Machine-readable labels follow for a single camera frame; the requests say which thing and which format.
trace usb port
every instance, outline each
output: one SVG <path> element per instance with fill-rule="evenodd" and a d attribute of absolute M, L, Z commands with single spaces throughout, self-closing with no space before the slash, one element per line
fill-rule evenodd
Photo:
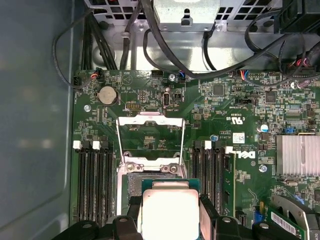
<path fill-rule="evenodd" d="M 165 92 L 163 94 L 163 106 L 168 107 L 170 105 L 170 94 L 168 92 Z"/>

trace barcode sticker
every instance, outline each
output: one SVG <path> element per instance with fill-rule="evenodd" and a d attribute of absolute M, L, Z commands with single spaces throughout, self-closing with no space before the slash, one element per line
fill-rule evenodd
<path fill-rule="evenodd" d="M 281 217 L 279 217 L 278 215 L 276 215 L 273 212 L 271 212 L 271 219 L 276 224 L 278 224 L 280 227 L 282 227 L 284 230 L 286 230 L 287 232 L 289 232 L 295 236 L 297 235 L 297 231 L 294 226 L 292 226 L 290 223 L 287 223 L 285 220 L 283 220 Z"/>
<path fill-rule="evenodd" d="M 246 138 L 246 135 L 244 132 L 234 132 L 232 134 L 232 143 L 244 144 L 246 142 L 245 138 Z"/>

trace motherboard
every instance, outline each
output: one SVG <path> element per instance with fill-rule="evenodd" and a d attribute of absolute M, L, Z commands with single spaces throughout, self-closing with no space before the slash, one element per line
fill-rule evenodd
<path fill-rule="evenodd" d="M 76 79 L 93 74 L 79 71 Z M 94 77 L 74 94 L 71 223 L 103 226 L 127 214 L 143 179 L 162 178 L 199 179 L 218 213 L 247 228 L 270 218 L 272 195 L 320 211 L 320 81 L 269 88 L 237 73 L 197 80 L 111 70 Z M 278 72 L 248 78 L 283 80 Z"/>

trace gray case wall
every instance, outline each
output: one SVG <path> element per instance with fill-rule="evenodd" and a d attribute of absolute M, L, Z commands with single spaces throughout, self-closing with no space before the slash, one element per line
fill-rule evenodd
<path fill-rule="evenodd" d="M 72 21 L 74 4 L 0 1 L 1 240 L 49 240 L 69 224 L 70 97 L 53 67 L 51 44 Z M 68 33 L 58 44 L 67 77 L 71 53 L 80 53 L 71 40 Z"/>

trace silver heatsink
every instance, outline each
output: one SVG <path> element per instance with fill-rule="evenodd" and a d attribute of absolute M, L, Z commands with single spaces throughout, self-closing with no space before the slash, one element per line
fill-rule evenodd
<path fill-rule="evenodd" d="M 320 136 L 276 136 L 276 173 L 320 176 Z"/>

